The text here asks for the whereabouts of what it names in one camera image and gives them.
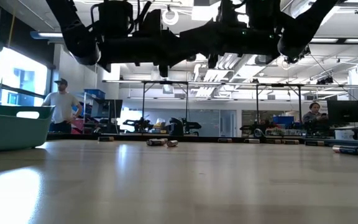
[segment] dark pants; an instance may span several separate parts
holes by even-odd
[[[71,134],[71,124],[68,124],[66,121],[58,124],[51,123],[49,132]]]

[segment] man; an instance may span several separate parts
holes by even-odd
[[[82,113],[82,106],[75,96],[66,91],[68,83],[64,78],[55,81],[55,83],[58,91],[50,93],[42,104],[42,106],[55,106],[49,131],[70,134],[71,122]],[[77,112],[74,115],[72,106],[77,107]]]

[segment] white t-shirt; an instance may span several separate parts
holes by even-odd
[[[73,114],[72,106],[80,102],[70,93],[49,93],[44,101],[45,105],[55,106],[52,115],[52,122],[55,124],[62,123],[71,118]]]

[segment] computer monitor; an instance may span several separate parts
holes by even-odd
[[[358,101],[328,100],[327,107],[330,124],[358,122]]]
[[[92,105],[91,117],[111,118],[121,117],[122,100],[94,100]]]

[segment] table surface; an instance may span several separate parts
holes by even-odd
[[[0,223],[358,223],[328,147],[62,140],[0,152]]]

